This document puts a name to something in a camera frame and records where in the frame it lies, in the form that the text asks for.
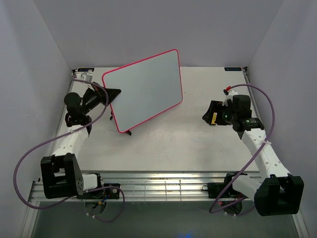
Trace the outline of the yellow bone-shaped eraser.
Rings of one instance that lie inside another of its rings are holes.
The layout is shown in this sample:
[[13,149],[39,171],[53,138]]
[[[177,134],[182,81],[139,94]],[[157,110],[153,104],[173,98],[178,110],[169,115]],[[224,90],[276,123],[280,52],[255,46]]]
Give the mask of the yellow bone-shaped eraser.
[[212,120],[211,120],[211,124],[212,125],[215,125],[216,124],[216,117],[217,117],[217,113],[213,113],[213,116],[212,116]]

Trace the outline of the pink framed whiteboard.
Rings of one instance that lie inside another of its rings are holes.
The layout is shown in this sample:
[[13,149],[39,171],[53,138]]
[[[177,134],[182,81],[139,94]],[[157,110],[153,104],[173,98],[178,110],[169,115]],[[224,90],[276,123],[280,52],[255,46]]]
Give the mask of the pink framed whiteboard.
[[179,52],[172,49],[102,75],[105,88],[121,89],[111,112],[126,114],[131,129],[183,101]]

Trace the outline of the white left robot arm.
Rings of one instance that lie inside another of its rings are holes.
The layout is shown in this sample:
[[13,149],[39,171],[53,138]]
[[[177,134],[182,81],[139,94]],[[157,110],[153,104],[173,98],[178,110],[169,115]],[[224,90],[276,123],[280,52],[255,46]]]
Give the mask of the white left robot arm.
[[70,134],[66,136],[52,155],[41,160],[42,182],[45,197],[48,199],[80,196],[88,191],[94,198],[100,198],[105,193],[105,186],[99,174],[81,173],[77,156],[89,137],[92,125],[88,113],[99,104],[106,106],[119,94],[120,89],[105,89],[91,86],[84,96],[75,92],[64,97],[67,113],[66,126]]

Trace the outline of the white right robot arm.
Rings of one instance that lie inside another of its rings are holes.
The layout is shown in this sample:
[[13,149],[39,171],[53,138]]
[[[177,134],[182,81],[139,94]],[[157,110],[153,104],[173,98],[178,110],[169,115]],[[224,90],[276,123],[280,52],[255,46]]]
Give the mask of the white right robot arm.
[[209,125],[231,125],[249,149],[260,172],[261,181],[244,171],[228,173],[223,184],[208,184],[210,197],[237,194],[251,199],[261,216],[297,214],[304,190],[300,176],[284,167],[268,141],[264,125],[252,116],[247,95],[227,95],[224,102],[211,101],[202,119]]

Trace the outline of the blue label sticker left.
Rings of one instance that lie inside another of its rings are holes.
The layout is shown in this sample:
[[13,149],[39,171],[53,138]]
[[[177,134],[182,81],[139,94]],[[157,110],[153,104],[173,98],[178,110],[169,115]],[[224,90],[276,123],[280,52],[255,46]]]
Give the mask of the blue label sticker left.
[[82,67],[77,69],[77,72],[93,72],[93,71],[94,71],[93,67]]

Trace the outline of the blue label sticker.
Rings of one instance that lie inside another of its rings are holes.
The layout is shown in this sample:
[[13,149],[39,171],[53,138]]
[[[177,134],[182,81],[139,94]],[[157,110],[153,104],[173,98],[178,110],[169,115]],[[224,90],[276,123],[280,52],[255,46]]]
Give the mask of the blue label sticker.
[[93,72],[93,71],[94,71],[93,67],[82,67],[77,69],[77,72]]
[[240,67],[225,67],[225,71],[242,71],[242,68]]

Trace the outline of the blue label sticker right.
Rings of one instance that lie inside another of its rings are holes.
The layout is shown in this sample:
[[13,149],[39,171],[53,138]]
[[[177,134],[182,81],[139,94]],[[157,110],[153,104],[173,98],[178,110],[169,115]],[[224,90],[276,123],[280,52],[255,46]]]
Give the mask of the blue label sticker right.
[[225,67],[225,71],[242,71],[242,68],[240,67]]

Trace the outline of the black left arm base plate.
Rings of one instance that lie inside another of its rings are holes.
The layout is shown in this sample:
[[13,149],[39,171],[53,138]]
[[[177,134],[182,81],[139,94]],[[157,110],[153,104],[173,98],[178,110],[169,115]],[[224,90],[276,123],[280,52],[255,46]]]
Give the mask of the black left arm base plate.
[[119,199],[120,192],[118,187],[119,183],[104,183],[104,187],[114,186],[114,188],[106,188],[99,191],[84,193],[83,195],[76,196],[77,199],[94,199],[94,200],[104,200],[104,199]]

